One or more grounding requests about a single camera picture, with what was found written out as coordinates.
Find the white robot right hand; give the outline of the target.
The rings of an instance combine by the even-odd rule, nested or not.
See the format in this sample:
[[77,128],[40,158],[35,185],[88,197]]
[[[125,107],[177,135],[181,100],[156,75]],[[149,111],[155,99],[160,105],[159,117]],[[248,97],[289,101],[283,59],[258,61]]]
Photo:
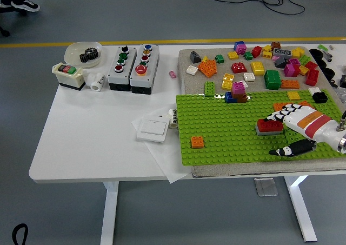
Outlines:
[[269,151],[270,155],[294,157],[316,149],[317,143],[327,143],[335,151],[345,153],[345,114],[339,122],[304,105],[287,104],[282,110],[269,115],[265,121],[280,121],[304,136],[286,147]]

